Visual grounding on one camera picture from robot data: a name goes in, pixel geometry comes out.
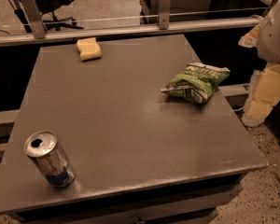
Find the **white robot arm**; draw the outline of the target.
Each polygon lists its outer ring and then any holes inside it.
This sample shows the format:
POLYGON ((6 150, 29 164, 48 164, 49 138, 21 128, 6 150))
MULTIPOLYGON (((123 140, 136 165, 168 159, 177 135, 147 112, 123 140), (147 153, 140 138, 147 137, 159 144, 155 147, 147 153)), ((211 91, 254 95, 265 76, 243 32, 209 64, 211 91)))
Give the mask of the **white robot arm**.
POLYGON ((260 23, 258 56, 268 63, 280 63, 280 0, 260 23))

